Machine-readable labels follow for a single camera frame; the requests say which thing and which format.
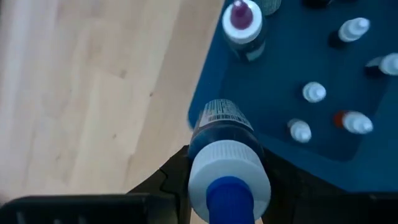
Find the purple-tipped food colouring bottle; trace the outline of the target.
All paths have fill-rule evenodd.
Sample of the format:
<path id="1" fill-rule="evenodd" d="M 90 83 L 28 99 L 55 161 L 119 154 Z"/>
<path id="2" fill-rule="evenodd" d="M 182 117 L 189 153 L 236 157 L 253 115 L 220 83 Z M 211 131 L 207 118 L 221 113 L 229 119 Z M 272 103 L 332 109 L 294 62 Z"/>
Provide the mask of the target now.
<path id="1" fill-rule="evenodd" d="M 259 58 L 266 44 L 266 22 L 261 8 L 252 0 L 234 0 L 221 18 L 225 39 L 242 61 Z"/>

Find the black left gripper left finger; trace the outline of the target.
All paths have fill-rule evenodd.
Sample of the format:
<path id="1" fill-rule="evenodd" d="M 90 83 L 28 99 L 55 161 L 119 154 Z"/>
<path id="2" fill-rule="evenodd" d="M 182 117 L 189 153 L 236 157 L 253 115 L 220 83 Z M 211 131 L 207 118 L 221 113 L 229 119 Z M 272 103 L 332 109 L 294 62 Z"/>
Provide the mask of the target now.
<path id="1" fill-rule="evenodd" d="M 183 146 L 157 171 L 128 193 L 142 196 L 142 220 L 134 224 L 190 224 L 188 180 L 192 163 Z"/>

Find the blue-tipped food colouring bottle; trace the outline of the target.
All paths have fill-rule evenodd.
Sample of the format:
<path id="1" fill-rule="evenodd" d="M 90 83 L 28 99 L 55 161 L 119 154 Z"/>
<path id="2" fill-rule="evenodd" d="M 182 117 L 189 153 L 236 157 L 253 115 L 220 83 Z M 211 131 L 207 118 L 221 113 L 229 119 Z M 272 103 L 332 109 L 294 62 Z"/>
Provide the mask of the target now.
<path id="1" fill-rule="evenodd" d="M 188 148 L 192 161 L 190 203 L 208 224 L 255 224 L 264 214 L 271 185 L 264 151 L 250 122 L 230 100 L 209 101 Z"/>

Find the blue plastic tray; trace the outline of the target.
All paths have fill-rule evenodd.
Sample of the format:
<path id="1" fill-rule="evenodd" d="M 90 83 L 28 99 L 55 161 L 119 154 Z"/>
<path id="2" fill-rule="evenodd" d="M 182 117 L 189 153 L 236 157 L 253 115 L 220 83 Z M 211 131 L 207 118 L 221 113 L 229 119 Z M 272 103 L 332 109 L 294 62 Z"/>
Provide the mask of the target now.
<path id="1" fill-rule="evenodd" d="M 330 33 L 357 17 L 371 22 L 362 38 L 342 49 L 330 47 Z M 265 49 L 255 61 L 239 60 L 217 25 L 189 123 L 196 123 L 207 102 L 229 99 L 261 144 L 296 167 L 349 192 L 398 192 L 398 77 L 364 72 L 371 59 L 390 53 L 398 53 L 398 0 L 334 0 L 323 9 L 282 0 L 266 19 Z M 309 82 L 326 88 L 322 101 L 303 97 Z M 341 110 L 365 114 L 373 131 L 336 127 L 333 115 Z M 308 123 L 309 142 L 292 139 L 291 119 Z"/>

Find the small white-capped dropper bottle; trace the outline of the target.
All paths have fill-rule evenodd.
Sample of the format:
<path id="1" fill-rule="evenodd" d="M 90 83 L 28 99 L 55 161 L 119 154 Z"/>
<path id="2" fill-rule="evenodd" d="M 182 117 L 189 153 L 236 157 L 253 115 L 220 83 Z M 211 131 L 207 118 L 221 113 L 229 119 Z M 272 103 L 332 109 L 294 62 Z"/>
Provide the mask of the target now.
<path id="1" fill-rule="evenodd" d="M 308 123 L 301 119 L 291 119 L 287 122 L 289 134 L 293 140 L 306 143 L 312 138 L 312 132 Z"/>
<path id="2" fill-rule="evenodd" d="M 383 75 L 398 76 L 398 53 L 391 53 L 371 59 L 365 66 L 364 72 L 368 76 Z"/>
<path id="3" fill-rule="evenodd" d="M 362 38 L 370 26 L 370 20 L 364 17 L 347 20 L 340 28 L 330 33 L 328 36 L 328 45 L 335 49 L 345 48 L 349 43 Z"/>
<path id="4" fill-rule="evenodd" d="M 310 103 L 318 103 L 326 97 L 326 88 L 318 82 L 309 82 L 302 88 L 303 97 Z"/>

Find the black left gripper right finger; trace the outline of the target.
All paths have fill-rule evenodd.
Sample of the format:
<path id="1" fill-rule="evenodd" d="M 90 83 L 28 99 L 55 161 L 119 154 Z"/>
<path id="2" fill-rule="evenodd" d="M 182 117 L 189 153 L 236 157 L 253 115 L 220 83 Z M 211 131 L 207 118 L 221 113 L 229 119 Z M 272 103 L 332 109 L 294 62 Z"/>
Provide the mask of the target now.
<path id="1" fill-rule="evenodd" d="M 369 224 L 367 198 L 335 187 L 268 149 L 262 164 L 271 183 L 263 224 Z"/>

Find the small orange dropper bottle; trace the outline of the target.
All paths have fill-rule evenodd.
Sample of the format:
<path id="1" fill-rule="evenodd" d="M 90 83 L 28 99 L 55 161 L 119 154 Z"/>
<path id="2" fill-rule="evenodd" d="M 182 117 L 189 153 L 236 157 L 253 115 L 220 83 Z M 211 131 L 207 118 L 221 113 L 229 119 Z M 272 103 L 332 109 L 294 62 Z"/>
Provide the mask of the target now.
<path id="1" fill-rule="evenodd" d="M 353 134 L 367 134 L 373 131 L 373 122 L 363 113 L 352 110 L 341 110 L 333 115 L 336 127 Z"/>

